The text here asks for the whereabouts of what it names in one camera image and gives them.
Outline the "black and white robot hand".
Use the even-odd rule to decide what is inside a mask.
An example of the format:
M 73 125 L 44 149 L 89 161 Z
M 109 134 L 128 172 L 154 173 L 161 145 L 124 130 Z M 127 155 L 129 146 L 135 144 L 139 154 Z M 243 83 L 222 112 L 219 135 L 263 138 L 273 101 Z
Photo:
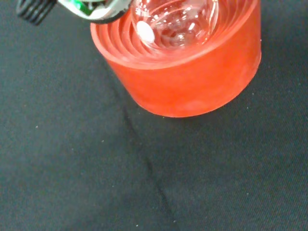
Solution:
M 38 26 L 57 4 L 88 22 L 108 24 L 122 17 L 129 10 L 132 0 L 19 0 L 16 14 Z

